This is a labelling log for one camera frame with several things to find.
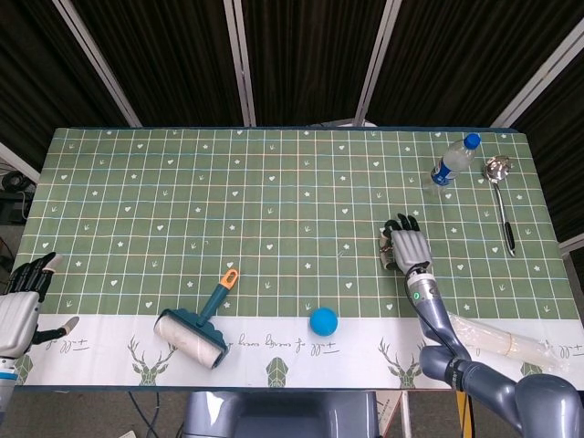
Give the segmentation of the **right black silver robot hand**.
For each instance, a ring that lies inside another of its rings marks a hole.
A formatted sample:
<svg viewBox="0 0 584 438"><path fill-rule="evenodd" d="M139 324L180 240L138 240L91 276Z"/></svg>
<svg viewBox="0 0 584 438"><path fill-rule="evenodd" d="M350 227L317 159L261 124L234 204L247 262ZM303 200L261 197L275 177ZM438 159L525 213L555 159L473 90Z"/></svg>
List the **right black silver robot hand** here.
<svg viewBox="0 0 584 438"><path fill-rule="evenodd" d="M430 246L418 221L409 214L397 213L381 228L378 239L381 266L404 275L428 271L432 265Z"/></svg>

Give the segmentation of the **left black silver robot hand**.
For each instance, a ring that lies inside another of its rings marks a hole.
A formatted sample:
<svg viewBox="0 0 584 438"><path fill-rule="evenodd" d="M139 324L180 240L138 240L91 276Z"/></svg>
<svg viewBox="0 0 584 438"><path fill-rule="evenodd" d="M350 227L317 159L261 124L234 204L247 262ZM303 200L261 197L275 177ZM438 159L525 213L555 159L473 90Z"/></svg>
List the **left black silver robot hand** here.
<svg viewBox="0 0 584 438"><path fill-rule="evenodd" d="M75 316L58 328L39 330L38 318L63 255L50 252L14 270L1 293L1 359L17 360L32 345L68 335L79 323Z"/></svg>

